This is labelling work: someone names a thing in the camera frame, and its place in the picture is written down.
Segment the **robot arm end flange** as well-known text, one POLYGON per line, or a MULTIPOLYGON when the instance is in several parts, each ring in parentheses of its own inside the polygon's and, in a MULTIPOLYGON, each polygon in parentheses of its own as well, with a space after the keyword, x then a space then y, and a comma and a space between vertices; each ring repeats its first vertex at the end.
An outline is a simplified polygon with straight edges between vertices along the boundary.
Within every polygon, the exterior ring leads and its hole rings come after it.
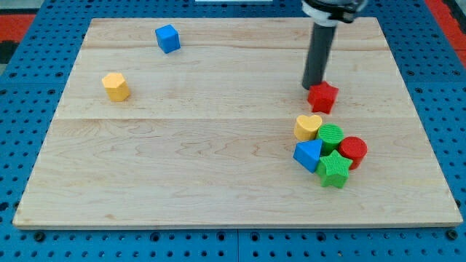
POLYGON ((302 0, 302 11, 323 27, 352 23, 369 0, 302 0))

